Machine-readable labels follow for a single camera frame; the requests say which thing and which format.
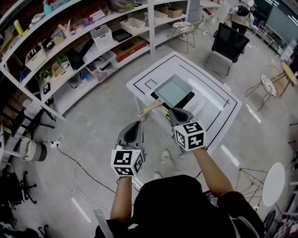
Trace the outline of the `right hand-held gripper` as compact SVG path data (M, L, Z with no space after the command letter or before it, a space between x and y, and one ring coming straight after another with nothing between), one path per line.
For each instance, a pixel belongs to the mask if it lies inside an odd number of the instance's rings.
M205 147L206 131L191 112L170 108L169 119L176 143L186 152Z

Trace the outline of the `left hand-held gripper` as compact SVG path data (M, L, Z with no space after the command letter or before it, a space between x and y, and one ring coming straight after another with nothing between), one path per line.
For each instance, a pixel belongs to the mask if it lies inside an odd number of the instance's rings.
M115 149L111 151L111 167L118 176L137 176L146 161L142 130L142 122L135 121L119 133Z

